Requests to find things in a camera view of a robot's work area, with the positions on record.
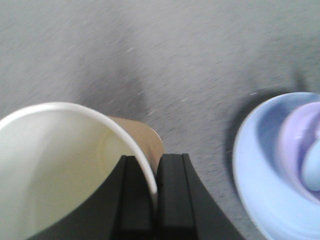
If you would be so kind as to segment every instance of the cup rim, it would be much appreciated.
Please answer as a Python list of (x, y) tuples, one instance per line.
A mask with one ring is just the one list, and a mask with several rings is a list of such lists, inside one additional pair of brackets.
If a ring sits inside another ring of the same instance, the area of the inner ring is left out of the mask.
[(6, 127), (11, 122), (21, 117), (24, 117), (30, 114), (45, 112), (45, 111), (59, 111), (59, 110), (78, 113), (102, 123), (103, 125), (108, 127), (111, 131), (113, 131), (122, 141), (124, 141), (128, 145), (128, 147), (134, 153), (138, 164), (140, 165), (140, 168), (143, 172), (143, 175), (145, 177), (145, 180), (149, 189), (149, 194), (151, 196), (153, 208), (156, 209), (158, 206), (158, 188), (157, 188), (156, 179), (151, 169), (151, 166), (145, 154), (143, 153), (139, 145), (136, 143), (136, 141), (129, 135), (129, 133), (127, 133), (119, 124), (117, 124), (110, 117), (94, 109), (91, 109), (87, 106), (83, 106), (76, 103), (59, 102), (59, 101), (45, 102), (45, 103), (40, 103), (40, 104), (35, 104), (35, 105), (20, 108), (10, 113), (9, 115), (5, 116), (4, 118), (0, 119), (0, 130)]

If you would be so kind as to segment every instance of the paper cup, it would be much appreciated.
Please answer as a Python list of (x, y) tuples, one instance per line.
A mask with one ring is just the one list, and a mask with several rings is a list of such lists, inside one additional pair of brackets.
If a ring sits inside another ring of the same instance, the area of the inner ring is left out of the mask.
[(136, 157), (156, 208), (153, 172), (163, 152), (147, 125), (73, 103), (10, 114), (0, 121), (0, 239), (25, 239), (66, 216), (103, 183), (121, 155)]

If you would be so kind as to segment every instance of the black plastic piece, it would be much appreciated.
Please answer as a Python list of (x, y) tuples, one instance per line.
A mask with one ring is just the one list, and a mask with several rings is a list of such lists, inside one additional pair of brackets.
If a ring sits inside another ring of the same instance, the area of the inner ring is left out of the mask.
[(125, 165), (119, 225), (119, 240), (153, 240), (153, 206), (145, 176), (134, 156)]
[(157, 185), (160, 239), (196, 239), (195, 221), (182, 155), (162, 156), (157, 171)]
[(188, 154), (183, 154), (186, 178), (199, 240), (245, 240), (198, 177)]
[(164, 154), (157, 172), (162, 240), (244, 240), (199, 179), (188, 154)]

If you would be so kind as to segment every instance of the brown paper cup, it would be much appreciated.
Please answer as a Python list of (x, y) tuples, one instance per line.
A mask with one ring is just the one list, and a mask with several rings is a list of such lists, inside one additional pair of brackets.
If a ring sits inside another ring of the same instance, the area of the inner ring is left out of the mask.
[(136, 157), (156, 208), (154, 173), (163, 152), (147, 125), (73, 103), (10, 114), (0, 121), (0, 239), (26, 239), (66, 216), (103, 183), (121, 155)]
[(139, 145), (154, 174), (157, 173), (159, 160), (164, 154), (164, 145), (160, 136), (148, 125), (123, 118), (110, 117), (119, 124)]

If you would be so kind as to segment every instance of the gray carpet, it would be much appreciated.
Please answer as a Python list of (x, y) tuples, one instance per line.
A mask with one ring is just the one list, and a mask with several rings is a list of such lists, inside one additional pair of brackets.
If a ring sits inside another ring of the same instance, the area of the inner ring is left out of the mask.
[(66, 101), (143, 121), (247, 240), (263, 240), (231, 175), (259, 102), (320, 90), (317, 0), (1, 0), (0, 117)]

